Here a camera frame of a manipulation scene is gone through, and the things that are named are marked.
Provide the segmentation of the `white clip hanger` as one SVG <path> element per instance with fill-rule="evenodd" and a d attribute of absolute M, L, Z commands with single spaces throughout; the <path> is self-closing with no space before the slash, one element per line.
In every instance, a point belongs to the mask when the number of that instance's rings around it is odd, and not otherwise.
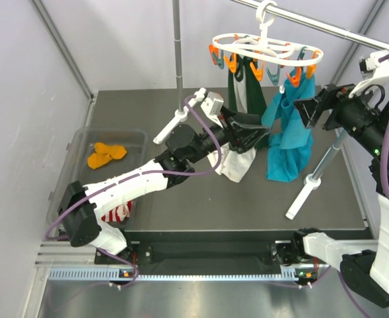
<path fill-rule="evenodd" d="M 303 76 L 310 80 L 324 53 L 314 46 L 270 38 L 268 31 L 275 17 L 266 10 L 275 6 L 275 1 L 262 1 L 256 8 L 259 35 L 226 33 L 215 36 L 209 45 L 213 63 L 220 68 L 227 66 L 235 73 L 238 61 L 250 58 L 249 68 L 255 78 L 262 81 L 263 75 L 267 74 L 275 86 L 279 84 L 281 69 L 285 67 L 294 69 L 294 73 L 286 74 L 293 87 L 300 85 Z"/>

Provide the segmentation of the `orange sock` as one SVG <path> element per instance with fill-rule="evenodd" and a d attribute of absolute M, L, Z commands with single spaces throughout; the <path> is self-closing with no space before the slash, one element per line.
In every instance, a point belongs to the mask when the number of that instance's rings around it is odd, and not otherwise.
<path fill-rule="evenodd" d="M 120 160 L 127 154 L 126 148 L 119 144 L 108 145 L 102 142 L 96 142 L 94 144 L 94 149 L 96 153 L 108 155 L 114 160 Z"/>
<path fill-rule="evenodd" d="M 107 165 L 110 161 L 112 161 L 112 157 L 110 157 L 110 155 L 94 152 L 87 158 L 87 165 L 92 170 L 96 170 Z"/>

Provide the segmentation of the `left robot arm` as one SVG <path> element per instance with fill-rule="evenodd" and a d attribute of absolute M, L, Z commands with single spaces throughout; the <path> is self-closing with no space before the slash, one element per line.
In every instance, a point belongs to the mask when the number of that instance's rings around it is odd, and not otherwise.
<path fill-rule="evenodd" d="M 243 154 L 270 132 L 260 116 L 233 112 L 223 107 L 217 122 L 201 134 L 187 124 L 170 133 L 166 150 L 145 165 L 95 184 L 69 184 L 58 215 L 72 247 L 91 245 L 107 251 L 117 262 L 131 258 L 132 246 L 121 229 L 106 220 L 124 203 L 146 194 L 175 187 L 197 175 L 193 164 L 222 146 Z"/>

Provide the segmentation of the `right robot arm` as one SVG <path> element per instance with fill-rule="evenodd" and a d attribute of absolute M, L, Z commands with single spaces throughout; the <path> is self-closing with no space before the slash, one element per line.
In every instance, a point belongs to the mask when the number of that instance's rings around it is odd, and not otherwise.
<path fill-rule="evenodd" d="M 371 156 L 370 173 L 376 182 L 380 228 L 376 250 L 335 240 L 317 229 L 298 230 L 292 256 L 299 262 L 316 257 L 336 269 L 353 292 L 381 307 L 389 307 L 389 102 L 370 107 L 364 95 L 349 97 L 353 86 L 329 85 L 318 95 L 294 102 L 306 128 L 316 125 L 322 112 L 330 116 L 323 129 L 342 128 Z"/>

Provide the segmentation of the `green white sock pair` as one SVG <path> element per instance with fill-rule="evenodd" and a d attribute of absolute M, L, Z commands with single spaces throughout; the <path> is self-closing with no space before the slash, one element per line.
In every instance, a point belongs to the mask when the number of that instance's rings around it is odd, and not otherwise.
<path fill-rule="evenodd" d="M 256 158 L 256 151 L 268 144 L 268 131 L 260 123 L 267 104 L 253 71 L 257 63 L 246 56 L 235 56 L 230 61 L 235 69 L 228 72 L 228 106 L 222 108 L 229 141 L 221 147 L 222 160 L 216 172 L 239 183 Z"/>

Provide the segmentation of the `blue sock pair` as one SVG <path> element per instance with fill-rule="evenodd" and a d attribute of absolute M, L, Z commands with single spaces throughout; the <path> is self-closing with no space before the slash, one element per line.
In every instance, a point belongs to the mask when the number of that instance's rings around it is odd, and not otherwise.
<path fill-rule="evenodd" d="M 315 78 L 302 72 L 297 87 L 289 79 L 283 87 L 284 92 L 273 97 L 261 118 L 262 125 L 268 127 L 280 120 L 281 131 L 268 139 L 266 179 L 275 182 L 295 180 L 307 166 L 313 146 L 311 129 L 304 127 L 294 102 L 315 96 Z"/>

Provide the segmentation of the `metal clothes rack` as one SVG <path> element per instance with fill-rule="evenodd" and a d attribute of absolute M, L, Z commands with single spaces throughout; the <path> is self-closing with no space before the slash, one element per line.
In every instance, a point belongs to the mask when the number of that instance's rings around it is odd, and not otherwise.
<path fill-rule="evenodd" d="M 280 40 L 267 37 L 268 26 L 274 20 L 266 21 L 264 16 L 266 13 L 278 14 L 275 2 L 256 3 L 255 8 L 261 29 L 259 37 L 235 33 L 232 43 L 221 44 L 220 40 L 229 38 L 230 34 L 220 34 L 213 38 L 212 47 L 279 66 L 306 66 L 306 77 L 310 78 L 316 64 L 322 59 L 323 52 L 315 49 L 313 58 L 306 62 L 285 61 L 293 51 L 303 50 L 304 47 L 300 44 L 285 45 Z M 389 117 L 385 119 L 382 111 L 376 107 L 370 108 L 363 100 L 366 91 L 372 87 L 377 87 L 384 94 L 382 84 L 389 78 L 389 45 L 378 42 L 375 46 L 378 50 L 360 62 L 363 78 L 361 82 L 340 87 L 327 85 L 315 97 L 294 100 L 294 107 L 305 129 L 314 127 L 322 112 L 330 110 L 331 114 L 323 128 L 327 131 L 342 128 L 344 133 L 351 135 L 372 154 L 372 175 L 377 183 L 381 213 L 385 215 L 389 213 Z"/>

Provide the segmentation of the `red white striped sock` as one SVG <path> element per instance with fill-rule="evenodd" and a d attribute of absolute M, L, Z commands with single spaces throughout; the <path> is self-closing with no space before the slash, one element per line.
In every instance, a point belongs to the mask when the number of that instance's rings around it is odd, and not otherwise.
<path fill-rule="evenodd" d="M 104 216 L 101 217 L 102 221 L 105 222 L 118 222 L 122 223 L 126 219 L 129 219 L 131 216 L 131 210 L 133 207 L 133 202 L 128 201 L 124 204 L 118 205 L 115 208 L 108 211 Z"/>

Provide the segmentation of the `clear plastic bin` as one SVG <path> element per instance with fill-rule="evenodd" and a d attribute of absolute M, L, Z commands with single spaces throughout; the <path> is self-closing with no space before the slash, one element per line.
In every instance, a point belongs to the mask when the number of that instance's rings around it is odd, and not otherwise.
<path fill-rule="evenodd" d="M 124 146 L 127 154 L 94 170 L 87 165 L 87 159 L 94 153 L 97 142 Z M 130 172 L 145 163 L 147 145 L 148 134 L 142 129 L 78 129 L 68 147 L 56 188 L 50 194 L 47 223 L 51 225 L 57 219 L 59 204 L 70 183 L 79 181 L 82 185 L 92 184 Z"/>

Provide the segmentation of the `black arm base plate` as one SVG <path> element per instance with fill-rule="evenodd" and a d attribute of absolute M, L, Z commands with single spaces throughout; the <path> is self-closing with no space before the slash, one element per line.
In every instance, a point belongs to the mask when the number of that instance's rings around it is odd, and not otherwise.
<path fill-rule="evenodd" d="M 203 241 L 203 242 L 146 242 L 132 243 L 116 255 L 97 250 L 98 264 L 112 263 L 119 258 L 134 265 L 158 264 L 165 260 L 223 260 L 253 258 L 264 264 L 291 265 L 311 259 L 298 242 L 267 241 Z"/>

